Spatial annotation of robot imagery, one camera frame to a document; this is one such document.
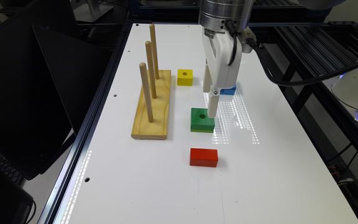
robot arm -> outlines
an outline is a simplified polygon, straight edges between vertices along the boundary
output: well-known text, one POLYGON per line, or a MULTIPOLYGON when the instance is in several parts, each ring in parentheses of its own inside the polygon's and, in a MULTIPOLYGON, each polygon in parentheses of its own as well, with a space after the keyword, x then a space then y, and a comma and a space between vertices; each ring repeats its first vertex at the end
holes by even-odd
MULTIPOLYGON (((291 1, 311 9, 324 9, 345 0, 291 1)), ((221 89, 232 88, 236 84, 241 53, 252 50, 245 39, 255 38, 247 27, 253 4, 254 0, 201 0, 198 22, 204 27, 206 55, 203 91, 209 92, 210 118, 216 116, 221 89)))

wooden peg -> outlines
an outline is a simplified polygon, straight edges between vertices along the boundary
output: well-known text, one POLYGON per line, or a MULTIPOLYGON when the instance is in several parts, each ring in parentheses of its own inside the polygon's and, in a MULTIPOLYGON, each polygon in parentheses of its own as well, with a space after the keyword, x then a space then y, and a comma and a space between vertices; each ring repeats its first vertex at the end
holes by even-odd
POLYGON ((154 24, 150 24, 150 36, 152 39, 152 52, 153 52, 153 62, 154 62, 154 76, 155 79, 159 79, 160 75, 158 74, 158 57, 157 57, 157 43, 155 40, 155 27, 154 24))
POLYGON ((149 66, 150 87, 151 87, 151 92, 152 92, 152 98, 156 99, 157 93, 155 91, 152 43, 150 43, 150 41, 146 41, 146 54, 147 54, 147 65, 149 66))
POLYGON ((150 98, 149 81, 148 81, 149 78, 147 76, 146 64, 143 62, 140 63, 139 68, 140 68, 140 76, 142 77, 143 94, 146 104, 147 117, 149 119, 149 122, 152 123, 154 121, 153 108, 152 108, 152 99, 150 98))

yellow block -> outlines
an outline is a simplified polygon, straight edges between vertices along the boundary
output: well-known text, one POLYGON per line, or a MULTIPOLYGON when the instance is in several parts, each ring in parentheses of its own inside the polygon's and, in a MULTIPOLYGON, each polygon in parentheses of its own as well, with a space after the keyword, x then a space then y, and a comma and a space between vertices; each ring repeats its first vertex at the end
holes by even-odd
POLYGON ((171 70, 159 70, 158 74, 160 78, 155 81, 157 97, 152 98, 154 121, 150 123, 147 119, 142 87, 131 133, 134 139, 164 140, 167 138, 171 70))
POLYGON ((178 83, 178 86, 192 86, 193 84, 187 84, 187 83, 178 83))
POLYGON ((178 69, 178 85, 186 84, 193 84, 193 71, 191 69, 178 69))

green block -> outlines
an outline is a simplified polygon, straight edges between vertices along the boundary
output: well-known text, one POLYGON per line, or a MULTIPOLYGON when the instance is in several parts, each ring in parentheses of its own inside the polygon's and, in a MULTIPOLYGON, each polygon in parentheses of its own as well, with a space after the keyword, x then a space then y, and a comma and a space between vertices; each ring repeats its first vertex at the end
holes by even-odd
POLYGON ((214 133, 214 131, 205 131, 205 130, 197 130, 197 129, 191 129, 191 132, 204 132, 204 133, 214 133))
POLYGON ((215 119, 208 117, 208 110, 204 108, 191 109, 190 131, 213 133, 215 119))

red block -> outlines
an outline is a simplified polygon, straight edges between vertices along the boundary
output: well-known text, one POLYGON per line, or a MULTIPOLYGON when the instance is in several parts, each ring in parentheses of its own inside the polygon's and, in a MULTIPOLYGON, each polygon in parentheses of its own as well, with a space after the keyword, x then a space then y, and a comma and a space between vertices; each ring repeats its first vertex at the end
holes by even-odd
POLYGON ((218 150, 216 149, 190 149, 190 165, 216 167, 218 164, 218 150))

